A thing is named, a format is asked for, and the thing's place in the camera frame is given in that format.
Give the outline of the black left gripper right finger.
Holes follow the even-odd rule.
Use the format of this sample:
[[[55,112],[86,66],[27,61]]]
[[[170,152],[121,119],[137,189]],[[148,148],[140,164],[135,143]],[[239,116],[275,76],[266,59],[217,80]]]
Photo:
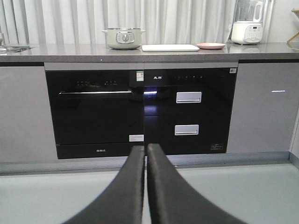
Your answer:
[[[147,188],[153,224],[239,224],[240,219],[197,192],[159,144],[147,146]]]

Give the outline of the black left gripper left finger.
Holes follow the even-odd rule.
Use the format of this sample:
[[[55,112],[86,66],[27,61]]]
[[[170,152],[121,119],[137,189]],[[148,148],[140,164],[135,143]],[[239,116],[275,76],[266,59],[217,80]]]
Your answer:
[[[140,224],[144,199],[143,146],[130,155],[108,187],[66,224]]]

